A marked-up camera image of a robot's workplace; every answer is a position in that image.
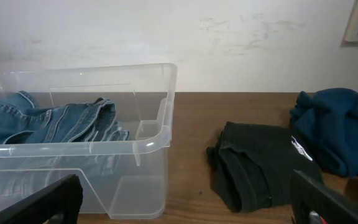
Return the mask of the navy blue shirt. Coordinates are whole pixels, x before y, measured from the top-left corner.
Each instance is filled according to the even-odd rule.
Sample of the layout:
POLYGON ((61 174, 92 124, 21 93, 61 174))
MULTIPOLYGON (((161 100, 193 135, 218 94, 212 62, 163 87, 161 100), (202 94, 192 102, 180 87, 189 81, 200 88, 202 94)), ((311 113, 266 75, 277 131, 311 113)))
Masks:
POLYGON ((290 114, 292 128, 322 169, 341 177, 358 176, 358 92, 302 91, 290 114))

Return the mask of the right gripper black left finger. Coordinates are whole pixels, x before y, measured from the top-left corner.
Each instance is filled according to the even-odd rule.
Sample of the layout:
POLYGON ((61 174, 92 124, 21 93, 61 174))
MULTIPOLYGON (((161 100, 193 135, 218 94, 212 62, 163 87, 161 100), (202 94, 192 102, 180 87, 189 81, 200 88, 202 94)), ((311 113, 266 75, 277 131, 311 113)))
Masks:
POLYGON ((76 224, 83 202, 77 175, 68 175, 0 211, 0 224, 76 224))

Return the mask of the dark blue jeans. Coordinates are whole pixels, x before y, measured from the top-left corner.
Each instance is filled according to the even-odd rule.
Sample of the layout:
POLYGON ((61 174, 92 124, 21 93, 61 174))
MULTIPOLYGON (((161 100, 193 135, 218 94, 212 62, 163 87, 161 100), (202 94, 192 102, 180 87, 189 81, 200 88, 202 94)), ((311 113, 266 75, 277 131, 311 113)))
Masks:
MULTIPOLYGON (((116 119, 115 104, 106 98, 98 98, 93 103, 66 104, 54 108, 40 108, 35 98, 28 92, 19 91, 0 99, 0 144, 50 144, 69 142, 128 141, 129 130, 123 130, 116 119)), ((83 165, 90 177, 113 175, 121 155, 65 157, 58 159, 28 157, 16 158, 13 166, 35 169, 52 168, 62 163, 83 165)), ((31 180, 25 177, 0 177, 0 197, 18 196, 31 180)))

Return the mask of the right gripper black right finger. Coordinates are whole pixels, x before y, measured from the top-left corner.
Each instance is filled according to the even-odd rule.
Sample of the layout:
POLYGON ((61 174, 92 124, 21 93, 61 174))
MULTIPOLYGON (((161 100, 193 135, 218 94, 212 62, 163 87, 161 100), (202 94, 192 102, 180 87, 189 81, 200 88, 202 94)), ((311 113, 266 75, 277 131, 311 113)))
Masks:
POLYGON ((332 224, 358 224, 358 205, 321 182, 294 170, 290 179, 293 223, 307 224, 310 213, 332 224))

